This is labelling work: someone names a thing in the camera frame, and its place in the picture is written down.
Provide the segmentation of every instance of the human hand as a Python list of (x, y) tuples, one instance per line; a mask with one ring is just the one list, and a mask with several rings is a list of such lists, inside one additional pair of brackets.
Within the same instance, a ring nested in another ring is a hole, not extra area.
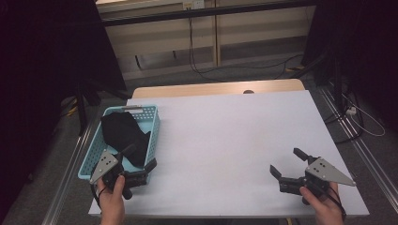
[(99, 205), (102, 210), (101, 225), (122, 224), (125, 217), (124, 203), (122, 199), (125, 177), (117, 177), (114, 191), (108, 189), (101, 179), (97, 183), (99, 190), (103, 190), (99, 195)]
[[(328, 194), (333, 197), (335, 200), (338, 200), (339, 194), (338, 187), (336, 183), (330, 182), (330, 188), (328, 190)], [(317, 225), (343, 225), (343, 217), (342, 211), (340, 210), (339, 206), (331, 199), (326, 198), (325, 200), (317, 199), (313, 193), (307, 189), (306, 187), (301, 187), (299, 192), (304, 197), (305, 200), (314, 208), (316, 212), (316, 224)]]

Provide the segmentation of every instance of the metal rod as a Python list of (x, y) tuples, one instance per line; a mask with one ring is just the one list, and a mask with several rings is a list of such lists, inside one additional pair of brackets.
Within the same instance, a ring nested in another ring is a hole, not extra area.
[[(324, 89), (321, 89), (323, 98), (327, 102), (329, 108), (333, 111), (336, 118), (339, 116), (338, 109), (333, 105), (334, 99), (331, 97), (331, 93), (326, 93)], [(349, 122), (347, 118), (339, 120), (340, 126), (342, 127), (348, 138), (355, 137), (358, 133), (354, 133), (354, 126)], [(381, 190), (384, 192), (386, 198), (390, 201), (391, 206), (395, 212), (398, 213), (398, 188), (391, 181), (389, 176), (381, 168), (379, 162), (373, 156), (369, 147), (365, 144), (361, 137), (351, 141), (354, 148), (357, 150), (362, 161), (371, 172), (373, 178), (376, 180)]]
[(320, 0), (285, 0), (285, 1), (270, 2), (263, 4), (245, 5), (245, 6), (215, 7), (215, 8), (210, 7), (210, 8), (202, 8), (195, 10), (166, 12), (166, 13), (137, 16), (137, 17), (120, 17), (120, 18), (103, 19), (102, 24), (104, 26), (118, 26), (118, 25), (134, 24), (134, 23), (171, 21), (178, 19), (226, 15), (226, 14), (235, 14), (243, 12), (265, 11), (265, 10), (282, 9), (282, 8), (300, 8), (300, 7), (316, 6), (320, 2), (321, 2)]
[(94, 122), (96, 115), (99, 113), (99, 110), (96, 109), (91, 113), (90, 121), (88, 123), (87, 129), (84, 131), (84, 134), (79, 137), (75, 148), (73, 150), (72, 156), (70, 158), (67, 169), (65, 170), (64, 176), (62, 177), (61, 183), (58, 186), (58, 189), (53, 197), (53, 200), (50, 204), (49, 209), (47, 210), (46, 216), (41, 223), (41, 225), (53, 225), (56, 224), (60, 214), (62, 207), (64, 206), (65, 200), (67, 198), (69, 187), (72, 182), (72, 177), (76, 175), (78, 170), (78, 162), (81, 157), (84, 156), (84, 147), (87, 145), (90, 137), (90, 134), (95, 131), (94, 130)]

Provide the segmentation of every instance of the black cable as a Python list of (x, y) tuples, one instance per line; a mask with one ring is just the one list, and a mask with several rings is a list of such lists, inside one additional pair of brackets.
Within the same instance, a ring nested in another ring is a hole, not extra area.
[(342, 203), (342, 200), (340, 199), (339, 194), (338, 194), (333, 188), (331, 188), (330, 186), (329, 186), (329, 189), (330, 189), (331, 191), (333, 191), (333, 193), (336, 195), (337, 200), (339, 201), (339, 203)]
[[(358, 107), (360, 107), (360, 103), (358, 102), (357, 95), (355, 94), (355, 92), (352, 92), (352, 93), (353, 93), (353, 95), (354, 95), (356, 105), (357, 105)], [(358, 112), (357, 112), (357, 117), (358, 117), (358, 119), (359, 119), (359, 121), (360, 121), (360, 126), (364, 128), (363, 116), (362, 116), (361, 111), (358, 111)], [(348, 142), (354, 141), (354, 140), (356, 140), (357, 138), (359, 138), (359, 137), (363, 134), (363, 129), (361, 128), (360, 131), (356, 131), (356, 133), (357, 133), (357, 134), (354, 135), (354, 136), (351, 137), (351, 138), (348, 138), (348, 139), (343, 140), (343, 141), (334, 142), (334, 143), (335, 143), (335, 144), (341, 144), (341, 143), (348, 143)]]
[(297, 54), (297, 55), (295, 55), (295, 56), (292, 56), (292, 57), (290, 57), (290, 58), (284, 60), (284, 61), (283, 61), (283, 70), (282, 70), (281, 74), (279, 74), (278, 76), (276, 76), (273, 80), (277, 80), (278, 78), (280, 78), (280, 77), (284, 74), (284, 70), (286, 69), (286, 63), (289, 62), (290, 60), (292, 60), (292, 59), (298, 57), (298, 56), (302, 56), (302, 54)]
[(330, 121), (326, 121), (326, 122), (325, 122), (325, 125), (329, 125), (329, 124), (331, 124), (331, 123), (333, 123), (333, 122), (336, 122), (336, 121), (342, 119), (343, 117), (345, 117), (345, 114), (341, 113), (341, 114), (340, 114), (339, 116), (337, 116), (336, 118), (334, 118), (334, 119), (332, 119), (332, 120), (330, 120)]
[(308, 19), (308, 12), (307, 12), (308, 7), (305, 8), (305, 16), (307, 18), (307, 24), (310, 26), (310, 19)]
[[(93, 176), (94, 171), (95, 171), (96, 168), (97, 168), (97, 165), (98, 165), (98, 163), (96, 163), (96, 165), (94, 165), (93, 169), (91, 170), (91, 177)], [(102, 191), (103, 191), (106, 187), (99, 193), (98, 196), (97, 196), (97, 192), (96, 192), (95, 185), (94, 185), (94, 184), (90, 185), (90, 188), (91, 188), (91, 194), (93, 195), (94, 199), (95, 199), (96, 202), (97, 202), (97, 205), (98, 205), (99, 208), (100, 208), (100, 194), (102, 193)]]
[(194, 53), (193, 53), (193, 38), (192, 38), (193, 28), (192, 28), (192, 20), (191, 20), (191, 18), (189, 18), (189, 22), (190, 22), (190, 66), (191, 66), (192, 71), (198, 73), (204, 79), (208, 79), (208, 80), (212, 80), (212, 81), (223, 83), (223, 81), (221, 81), (221, 80), (208, 78), (208, 77), (205, 77), (203, 74), (204, 73), (209, 73), (211, 71), (219, 70), (219, 69), (226, 69), (226, 68), (253, 68), (253, 69), (260, 68), (261, 69), (261, 68), (274, 68), (274, 67), (283, 65), (283, 71), (281, 72), (281, 74), (279, 74), (277, 77), (273, 78), (273, 80), (276, 80), (276, 79), (278, 79), (279, 77), (281, 77), (284, 74), (284, 70), (286, 69), (287, 62), (289, 62), (290, 60), (292, 60), (292, 59), (294, 59), (296, 57), (299, 57), (299, 56), (303, 55), (303, 54), (297, 54), (297, 55), (294, 55), (292, 57), (289, 57), (289, 58), (283, 60), (281, 63), (275, 64), (275, 65), (270, 65), (270, 66), (263, 66), (263, 67), (247, 67), (247, 66), (215, 67), (215, 68), (211, 68), (211, 69), (208, 69), (208, 70), (205, 70), (205, 71), (200, 71), (196, 67)]
[[(321, 95), (321, 96), (329, 96), (329, 97), (332, 97), (332, 95), (320, 93), (320, 92), (318, 92), (318, 91), (316, 91), (316, 90), (309, 90), (309, 91), (310, 91), (311, 93), (315, 93), (315, 94), (318, 94), (318, 95)], [(341, 119), (341, 118), (344, 116), (344, 114), (340, 114), (338, 117), (335, 117), (333, 120), (330, 120), (330, 118), (333, 117), (334, 115), (335, 115), (335, 113), (332, 113), (331, 115), (329, 115), (329, 116), (327, 116), (325, 119), (323, 119), (323, 121), (325, 122), (326, 125), (328, 125), (328, 124), (330, 124), (330, 123), (332, 123), (332, 122), (335, 122), (335, 121)]]
[(328, 197), (328, 199), (330, 199), (332, 202), (334, 202), (334, 203), (337, 205), (337, 207), (339, 207), (340, 211), (342, 212), (342, 218), (343, 218), (343, 221), (345, 221), (346, 212), (345, 212), (345, 209), (344, 209), (343, 205), (342, 205), (341, 202), (340, 202), (340, 197), (339, 197), (339, 195), (337, 194), (337, 192), (335, 192), (335, 193), (336, 193), (336, 197), (339, 199), (339, 201), (337, 201), (336, 199), (334, 199), (333, 197), (331, 197), (325, 190), (323, 190), (322, 188), (320, 188), (319, 186), (317, 186), (317, 185), (314, 184), (313, 182), (310, 181), (308, 184), (309, 184), (312, 188), (315, 188), (317, 191), (322, 192), (323, 195), (325, 195), (326, 197)]
[(190, 22), (190, 66), (191, 66), (191, 69), (192, 69), (194, 72), (196, 72), (197, 74), (199, 74), (199, 75), (200, 75), (202, 78), (204, 78), (204, 79), (223, 83), (223, 81), (221, 81), (221, 80), (205, 77), (205, 76), (202, 74), (202, 72), (200, 72), (200, 71), (198, 70), (198, 68), (196, 67), (195, 57), (194, 57), (194, 54), (193, 54), (193, 40), (192, 40), (193, 29), (192, 29), (192, 18), (189, 18), (189, 22)]

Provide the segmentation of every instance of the light blue basket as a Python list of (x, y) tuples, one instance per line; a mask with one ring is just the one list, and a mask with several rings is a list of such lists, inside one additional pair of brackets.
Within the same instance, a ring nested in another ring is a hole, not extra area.
[[(140, 129), (147, 133), (151, 131), (149, 138), (149, 145), (146, 152), (145, 165), (155, 157), (156, 142), (159, 133), (159, 124), (161, 122), (158, 116), (158, 107), (156, 105), (144, 105), (144, 106), (120, 106), (111, 107), (106, 109), (103, 115), (108, 115), (114, 112), (130, 112), (134, 119), (137, 121)], [(88, 147), (87, 154), (85, 155), (82, 166), (79, 170), (79, 178), (89, 180), (91, 177), (92, 170), (97, 162), (100, 160), (100, 156), (104, 149), (107, 149), (110, 153), (116, 154), (117, 151), (105, 143), (102, 136), (102, 127), (99, 123), (99, 127), (94, 135), (93, 141)], [(125, 171), (137, 172), (142, 171), (142, 168), (137, 168), (131, 165), (131, 163), (123, 157), (122, 161)]]

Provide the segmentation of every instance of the white tabletop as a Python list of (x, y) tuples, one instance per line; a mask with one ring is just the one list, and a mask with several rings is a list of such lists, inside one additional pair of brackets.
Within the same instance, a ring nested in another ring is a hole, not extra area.
[[(158, 166), (125, 201), (127, 216), (286, 218), (312, 216), (301, 197), (281, 193), (269, 173), (304, 175), (298, 147), (350, 176), (308, 91), (206, 97), (138, 98), (157, 104)], [(369, 212), (356, 187), (339, 186), (349, 216)], [(99, 215), (92, 203), (89, 214)]]

